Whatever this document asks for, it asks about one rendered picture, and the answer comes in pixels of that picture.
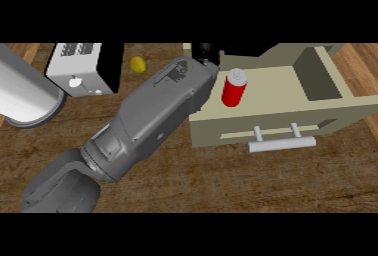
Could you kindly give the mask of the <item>beige drawer box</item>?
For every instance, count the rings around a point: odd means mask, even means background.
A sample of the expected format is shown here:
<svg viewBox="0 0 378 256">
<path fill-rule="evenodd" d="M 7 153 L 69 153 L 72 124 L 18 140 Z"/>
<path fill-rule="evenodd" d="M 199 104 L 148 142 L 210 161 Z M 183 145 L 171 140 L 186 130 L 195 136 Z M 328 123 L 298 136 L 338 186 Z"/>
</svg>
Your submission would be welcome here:
<svg viewBox="0 0 378 256">
<path fill-rule="evenodd" d="M 331 60 L 329 48 L 282 44 L 257 59 L 221 57 L 224 66 L 241 66 L 248 85 L 241 103 L 229 108 L 220 97 L 218 80 L 193 122 L 238 121 L 267 129 L 289 123 L 323 126 L 328 121 L 353 123 L 378 112 L 378 96 L 353 95 Z"/>
</svg>

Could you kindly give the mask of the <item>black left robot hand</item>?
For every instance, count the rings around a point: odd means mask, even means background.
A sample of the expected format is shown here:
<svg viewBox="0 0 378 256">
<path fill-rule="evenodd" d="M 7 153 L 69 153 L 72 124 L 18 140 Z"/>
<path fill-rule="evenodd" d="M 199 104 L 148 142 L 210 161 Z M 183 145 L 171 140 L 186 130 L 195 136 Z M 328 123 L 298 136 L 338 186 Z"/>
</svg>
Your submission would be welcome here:
<svg viewBox="0 0 378 256">
<path fill-rule="evenodd" d="M 193 43 L 192 58 L 199 62 L 220 65 L 220 49 L 215 43 Z"/>
</svg>

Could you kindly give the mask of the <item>white toaster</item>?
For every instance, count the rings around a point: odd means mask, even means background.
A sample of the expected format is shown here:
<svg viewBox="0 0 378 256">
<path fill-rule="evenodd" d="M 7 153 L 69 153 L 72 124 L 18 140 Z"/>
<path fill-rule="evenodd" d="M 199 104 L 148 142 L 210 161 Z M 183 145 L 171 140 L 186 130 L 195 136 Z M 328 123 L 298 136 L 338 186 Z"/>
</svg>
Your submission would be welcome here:
<svg viewBox="0 0 378 256">
<path fill-rule="evenodd" d="M 115 94 L 122 43 L 56 43 L 44 75 L 71 97 Z"/>
</svg>

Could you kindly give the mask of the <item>white cylindrical appliance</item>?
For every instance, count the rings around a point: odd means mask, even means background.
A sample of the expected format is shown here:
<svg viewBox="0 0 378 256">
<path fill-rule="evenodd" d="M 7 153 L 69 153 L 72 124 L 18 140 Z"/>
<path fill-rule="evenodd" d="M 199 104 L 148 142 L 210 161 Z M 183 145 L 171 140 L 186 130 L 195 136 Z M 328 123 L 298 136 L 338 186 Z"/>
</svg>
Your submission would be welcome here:
<svg viewBox="0 0 378 256">
<path fill-rule="evenodd" d="M 0 114 L 9 124 L 22 129 L 46 124 L 65 102 L 63 90 L 0 43 Z"/>
</svg>

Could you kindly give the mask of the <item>beige drawer front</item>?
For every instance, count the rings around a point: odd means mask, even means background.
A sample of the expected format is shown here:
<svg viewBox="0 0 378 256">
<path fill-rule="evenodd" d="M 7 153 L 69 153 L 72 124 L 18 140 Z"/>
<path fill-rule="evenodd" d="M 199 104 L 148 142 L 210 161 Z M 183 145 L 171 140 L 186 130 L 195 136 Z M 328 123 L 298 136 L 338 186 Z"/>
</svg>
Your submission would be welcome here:
<svg viewBox="0 0 378 256">
<path fill-rule="evenodd" d="M 303 137 L 331 134 L 375 112 L 378 96 L 303 102 L 246 100 L 235 108 L 208 101 L 189 117 L 192 147 L 252 142 L 255 126 L 264 141 L 292 138 L 292 123 Z"/>
</svg>

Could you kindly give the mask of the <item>yellow lemon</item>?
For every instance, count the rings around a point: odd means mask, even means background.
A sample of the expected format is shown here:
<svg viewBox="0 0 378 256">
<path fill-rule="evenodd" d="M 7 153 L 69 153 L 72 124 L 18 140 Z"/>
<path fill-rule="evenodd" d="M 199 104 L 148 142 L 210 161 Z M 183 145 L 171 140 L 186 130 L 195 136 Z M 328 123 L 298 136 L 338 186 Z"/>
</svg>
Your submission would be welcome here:
<svg viewBox="0 0 378 256">
<path fill-rule="evenodd" d="M 130 59 L 130 68 L 134 73 L 145 73 L 148 70 L 146 60 L 140 56 Z"/>
</svg>

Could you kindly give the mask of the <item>red can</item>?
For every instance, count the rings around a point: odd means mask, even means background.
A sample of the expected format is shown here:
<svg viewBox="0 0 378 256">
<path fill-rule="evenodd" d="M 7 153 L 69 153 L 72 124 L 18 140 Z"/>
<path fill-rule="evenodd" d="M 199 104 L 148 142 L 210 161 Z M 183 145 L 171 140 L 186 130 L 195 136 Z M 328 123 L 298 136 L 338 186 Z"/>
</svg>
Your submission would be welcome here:
<svg viewBox="0 0 378 256">
<path fill-rule="evenodd" d="M 248 76 L 242 69 L 233 68 L 224 78 L 221 102 L 227 107 L 236 107 L 248 85 Z"/>
</svg>

